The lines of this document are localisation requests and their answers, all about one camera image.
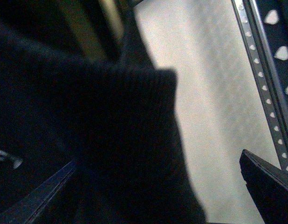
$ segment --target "black sweater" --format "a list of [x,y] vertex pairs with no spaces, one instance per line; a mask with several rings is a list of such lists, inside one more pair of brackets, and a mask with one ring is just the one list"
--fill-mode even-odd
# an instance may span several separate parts
[[90,62],[0,20],[0,125],[36,154],[73,156],[88,223],[205,223],[174,114],[175,72],[131,60],[130,33],[118,63]]

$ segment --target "sweater sleeve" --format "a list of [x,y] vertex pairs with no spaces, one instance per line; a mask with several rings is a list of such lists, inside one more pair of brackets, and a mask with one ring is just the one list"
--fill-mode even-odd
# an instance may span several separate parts
[[19,132],[45,120],[44,132],[74,156],[89,220],[102,215],[97,207],[104,203],[129,223],[205,223],[175,119],[174,71],[90,63],[0,22],[0,83],[13,106],[20,103],[12,100],[17,92],[29,102],[33,122],[19,121]]

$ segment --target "perforated metal strip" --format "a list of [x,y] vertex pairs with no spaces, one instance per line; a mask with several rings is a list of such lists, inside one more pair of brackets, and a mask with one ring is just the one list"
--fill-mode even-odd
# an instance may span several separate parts
[[[273,100],[271,95],[272,90],[267,84],[268,75],[266,74],[263,66],[265,62],[260,59],[259,49],[257,48],[255,42],[255,36],[253,33],[257,31],[251,30],[251,21],[248,19],[243,2],[240,0],[233,0],[233,6],[254,73],[254,78],[263,104],[264,112],[267,117],[268,126],[274,141],[274,146],[278,155],[281,169],[288,172],[288,146],[285,144],[285,136],[281,128],[282,121],[278,115],[278,105],[276,105],[275,100]],[[272,23],[276,21],[275,17],[273,16],[271,16],[269,19]],[[282,58],[285,58],[286,56],[287,55],[284,54],[284,52],[279,54],[279,57]]]

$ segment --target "light gray panel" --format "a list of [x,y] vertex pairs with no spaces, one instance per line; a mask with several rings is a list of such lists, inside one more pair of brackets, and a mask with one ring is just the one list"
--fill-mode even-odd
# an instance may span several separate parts
[[240,154],[280,164],[231,1],[146,0],[136,13],[155,65],[177,71],[187,166],[208,222],[264,223]]

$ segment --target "dark plastic piece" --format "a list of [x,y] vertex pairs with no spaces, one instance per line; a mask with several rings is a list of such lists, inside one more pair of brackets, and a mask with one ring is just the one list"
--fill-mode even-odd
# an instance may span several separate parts
[[266,224],[288,224],[288,174],[243,150],[241,173]]
[[0,224],[72,223],[80,199],[80,179],[73,162],[0,214]]

